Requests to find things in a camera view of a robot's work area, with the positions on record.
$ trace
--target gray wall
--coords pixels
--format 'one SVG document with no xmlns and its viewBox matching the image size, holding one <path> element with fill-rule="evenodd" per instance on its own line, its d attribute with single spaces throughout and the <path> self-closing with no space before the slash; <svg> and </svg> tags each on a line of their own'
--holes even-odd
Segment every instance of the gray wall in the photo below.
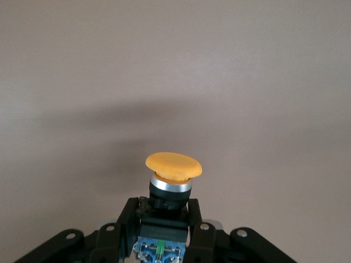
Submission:
<svg viewBox="0 0 351 263">
<path fill-rule="evenodd" d="M 350 1 L 1 1 L 0 254 L 89 234 L 148 195 L 157 151 L 193 197 L 298 262 L 350 262 Z"/>
</svg>

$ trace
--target chrome ring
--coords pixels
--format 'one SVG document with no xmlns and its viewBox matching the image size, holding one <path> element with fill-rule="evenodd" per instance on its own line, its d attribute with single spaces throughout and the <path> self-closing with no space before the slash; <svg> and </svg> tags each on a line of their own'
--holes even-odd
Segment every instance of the chrome ring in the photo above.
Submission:
<svg viewBox="0 0 351 263">
<path fill-rule="evenodd" d="M 189 191 L 192 186 L 192 180 L 189 179 L 185 184 L 170 184 L 168 182 L 164 182 L 156 176 L 152 176 L 151 181 L 153 186 L 155 186 L 157 189 L 168 191 L 168 192 L 173 192 L 173 193 L 184 193 L 186 191 Z"/>
</svg>

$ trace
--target screw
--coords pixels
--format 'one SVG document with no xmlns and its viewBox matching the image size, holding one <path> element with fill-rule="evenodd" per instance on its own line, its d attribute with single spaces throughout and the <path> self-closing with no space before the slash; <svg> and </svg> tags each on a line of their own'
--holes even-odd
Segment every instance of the screw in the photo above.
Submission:
<svg viewBox="0 0 351 263">
<path fill-rule="evenodd" d="M 70 234 L 68 234 L 68 235 L 66 236 L 66 239 L 72 239 L 72 238 L 74 238 L 75 236 L 76 236 L 75 233 L 70 233 Z"/>
<path fill-rule="evenodd" d="M 239 236 L 239 237 L 247 237 L 247 232 L 243 229 L 239 229 L 236 234 Z"/>
<path fill-rule="evenodd" d="M 210 226 L 208 224 L 201 224 L 200 225 L 200 229 L 202 229 L 202 230 L 209 230 Z"/>
</svg>

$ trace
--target plastic part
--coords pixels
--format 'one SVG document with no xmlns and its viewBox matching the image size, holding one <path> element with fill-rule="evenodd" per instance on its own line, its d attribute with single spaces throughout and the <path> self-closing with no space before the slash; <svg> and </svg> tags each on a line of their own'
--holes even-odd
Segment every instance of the plastic part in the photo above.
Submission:
<svg viewBox="0 0 351 263">
<path fill-rule="evenodd" d="M 139 237 L 133 251 L 142 263 L 181 263 L 185 248 L 185 243 Z"/>
<path fill-rule="evenodd" d="M 154 153 L 145 163 L 160 178 L 171 182 L 185 182 L 202 173 L 201 164 L 197 160 L 174 152 Z"/>
</svg>

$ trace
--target button cap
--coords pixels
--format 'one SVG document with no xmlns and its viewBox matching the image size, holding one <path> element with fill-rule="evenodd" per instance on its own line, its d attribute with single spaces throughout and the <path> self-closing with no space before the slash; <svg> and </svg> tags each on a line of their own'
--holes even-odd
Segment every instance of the button cap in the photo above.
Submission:
<svg viewBox="0 0 351 263">
<path fill-rule="evenodd" d="M 202 173 L 201 164 L 197 160 L 174 152 L 154 153 L 145 163 L 159 177 L 175 182 L 188 181 Z"/>
</svg>

